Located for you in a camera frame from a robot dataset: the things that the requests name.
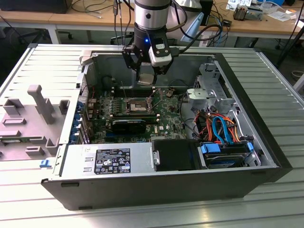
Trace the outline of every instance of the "wooden table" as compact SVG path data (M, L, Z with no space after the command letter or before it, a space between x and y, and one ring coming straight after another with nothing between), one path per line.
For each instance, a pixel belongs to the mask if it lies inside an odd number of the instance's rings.
M255 38L289 38L294 28L294 20L280 22L267 15L263 16L262 21L237 21L233 20L233 11L226 10L226 3L228 0L215 0L215 4L219 13L225 19L232 21L229 36L235 37L255 37ZM85 5L100 3L100 0L85 0ZM302 1L296 1L294 7L300 7ZM102 5L92 6L90 10L97 10L113 4L112 0L106 1ZM129 9L125 4L122 7L122 26L125 29L129 21ZM82 1L78 2L75 9L84 11ZM59 44L60 39L58 30L105 30L114 31L114 15L112 7L101 10L101 13L82 13L69 9L67 14L53 14L53 13L37 13L37 12L5 12L0 11L0 15L5 18L13 27L24 28L44 28L50 33L52 43ZM92 15L100 15L102 18L97 18ZM117 31L120 30L120 20L117 16ZM0 18L0 26L7 26L7 24ZM134 14L132 12L131 24L128 31L133 31L134 27Z

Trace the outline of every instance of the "motherboard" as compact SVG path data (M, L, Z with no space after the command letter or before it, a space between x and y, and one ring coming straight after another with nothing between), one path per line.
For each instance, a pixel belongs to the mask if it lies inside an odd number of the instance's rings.
M90 143L143 143L185 139L173 89L101 91L87 103Z

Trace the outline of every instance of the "green circuit board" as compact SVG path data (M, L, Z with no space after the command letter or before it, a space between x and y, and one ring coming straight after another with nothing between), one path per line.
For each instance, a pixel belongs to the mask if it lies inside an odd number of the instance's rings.
M168 89L155 93L151 106L156 105L149 113L154 113L157 123L147 124L143 134L115 135L111 132L113 113L116 115L127 113L127 103L130 100L145 101L145 98L116 98L104 91L98 99L88 104L89 121L92 126L90 143L136 143L151 142L153 139L185 139L186 131L182 125L178 112L178 95L167 97Z

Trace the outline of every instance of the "power supply label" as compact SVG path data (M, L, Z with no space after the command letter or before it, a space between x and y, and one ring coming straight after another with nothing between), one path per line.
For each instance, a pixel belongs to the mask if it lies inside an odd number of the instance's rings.
M130 148L97 150L95 174L131 172Z

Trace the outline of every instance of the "aluminum extrusion table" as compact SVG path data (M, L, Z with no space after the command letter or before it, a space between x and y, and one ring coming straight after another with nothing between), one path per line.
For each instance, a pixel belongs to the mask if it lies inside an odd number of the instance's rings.
M26 50L0 88L4 98L33 104L29 84L41 84L57 104L72 97L82 50L117 46L38 45ZM252 49L201 48L224 55L293 170L276 183L264 184L243 199L170 205L69 211L41 185L50 169L40 160L0 162L1 227L301 227L304 223L304 101L262 54Z

